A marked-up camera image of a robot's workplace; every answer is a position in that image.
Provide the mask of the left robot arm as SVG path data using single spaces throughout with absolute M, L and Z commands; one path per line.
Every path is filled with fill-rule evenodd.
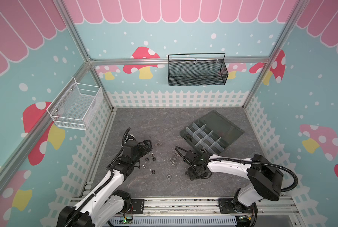
M 102 227 L 117 213 L 131 209 L 131 196 L 117 188 L 129 177 L 140 159 L 152 151 L 152 142 L 138 142 L 127 132 L 121 149 L 109 163 L 107 173 L 96 187 L 76 205 L 66 206 L 59 213 L 58 227 Z

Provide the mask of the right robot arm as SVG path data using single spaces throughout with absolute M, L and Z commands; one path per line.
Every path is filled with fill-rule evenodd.
M 176 147 L 176 153 L 189 165 L 190 180 L 210 178 L 213 173 L 224 173 L 249 180 L 249 185 L 236 190 L 233 199 L 220 199 L 222 213 L 258 212 L 256 203 L 262 199 L 278 201 L 281 194 L 295 189 L 297 175 L 290 169 L 269 162 L 262 155 L 235 159 L 196 153 Z

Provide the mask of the clear compartment organizer box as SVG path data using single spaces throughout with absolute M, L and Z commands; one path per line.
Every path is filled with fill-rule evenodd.
M 213 110 L 195 120 L 180 136 L 196 151 L 219 155 L 244 134 L 244 130 Z

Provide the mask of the aluminium mounting rail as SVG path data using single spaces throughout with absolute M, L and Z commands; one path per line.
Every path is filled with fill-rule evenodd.
M 219 198 L 230 197 L 142 197 L 143 214 L 136 216 L 223 216 L 249 214 L 221 214 Z M 289 196 L 280 197 L 279 201 L 262 199 L 256 203 L 258 215 L 298 215 L 299 211 Z

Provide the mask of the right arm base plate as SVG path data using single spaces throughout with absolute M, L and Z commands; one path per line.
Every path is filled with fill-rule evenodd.
M 258 213 L 258 209 L 255 203 L 250 206 L 244 206 L 239 202 L 233 202 L 231 198 L 219 198 L 219 209 L 221 214 L 250 214 L 254 215 Z

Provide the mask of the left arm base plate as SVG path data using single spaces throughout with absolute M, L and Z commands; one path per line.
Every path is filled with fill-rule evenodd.
M 122 209 L 123 214 L 143 214 L 144 199 L 127 199 Z

